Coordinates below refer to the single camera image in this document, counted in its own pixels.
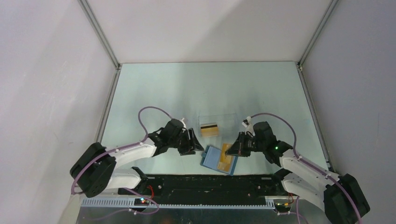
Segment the blue card holder wallet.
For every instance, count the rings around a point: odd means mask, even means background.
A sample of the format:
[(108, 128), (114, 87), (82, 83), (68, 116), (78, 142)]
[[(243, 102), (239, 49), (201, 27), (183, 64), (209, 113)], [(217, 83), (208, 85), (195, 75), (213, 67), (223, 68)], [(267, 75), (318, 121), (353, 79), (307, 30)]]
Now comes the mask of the blue card holder wallet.
[(209, 168), (211, 170), (214, 170), (214, 171), (226, 174), (226, 175), (233, 176), (238, 157), (233, 156), (234, 160), (233, 160), (231, 170), (229, 172), (224, 172), (224, 171), (220, 171), (217, 169), (217, 166), (219, 163), (219, 158), (220, 158), (220, 153), (221, 153), (221, 149), (211, 146), (211, 145), (208, 145), (206, 147), (205, 151), (201, 155), (202, 159), (201, 159), (200, 165), (205, 168)]

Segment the clear acrylic box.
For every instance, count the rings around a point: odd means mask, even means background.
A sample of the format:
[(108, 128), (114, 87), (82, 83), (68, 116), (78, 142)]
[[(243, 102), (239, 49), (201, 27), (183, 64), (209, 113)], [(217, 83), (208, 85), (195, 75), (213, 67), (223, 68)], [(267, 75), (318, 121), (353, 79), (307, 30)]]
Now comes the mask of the clear acrylic box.
[(239, 130), (237, 124), (237, 116), (235, 113), (221, 115), (202, 115), (198, 117), (199, 131), (201, 125), (213, 123), (216, 123), (219, 126), (219, 135), (217, 137), (232, 137)]

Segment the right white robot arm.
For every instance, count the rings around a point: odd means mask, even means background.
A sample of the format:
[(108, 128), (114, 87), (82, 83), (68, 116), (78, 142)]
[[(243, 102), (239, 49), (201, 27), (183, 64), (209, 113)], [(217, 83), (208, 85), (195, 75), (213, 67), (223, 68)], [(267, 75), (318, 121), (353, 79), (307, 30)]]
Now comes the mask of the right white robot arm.
[(243, 120), (245, 131), (226, 150), (227, 155), (249, 157), (261, 152), (280, 169), (273, 174), (272, 190), (277, 195), (286, 192), (302, 197), (321, 209), (332, 224), (361, 224), (370, 206), (357, 179), (327, 170), (302, 156), (292, 145), (278, 140), (266, 121), (252, 123)]

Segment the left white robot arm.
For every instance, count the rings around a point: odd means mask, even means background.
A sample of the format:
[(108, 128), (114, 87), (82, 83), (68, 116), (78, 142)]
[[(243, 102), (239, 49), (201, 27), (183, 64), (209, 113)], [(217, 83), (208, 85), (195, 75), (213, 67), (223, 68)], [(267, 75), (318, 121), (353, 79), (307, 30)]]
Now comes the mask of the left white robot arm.
[(148, 188), (145, 174), (138, 168), (122, 169), (122, 166), (144, 158), (158, 156), (175, 148), (181, 156), (203, 151), (193, 128), (187, 128), (183, 120), (171, 119), (158, 130), (147, 134), (144, 142), (112, 150), (99, 142), (91, 144), (70, 169), (70, 175), (81, 193), (95, 197), (107, 189), (128, 188), (143, 194)]

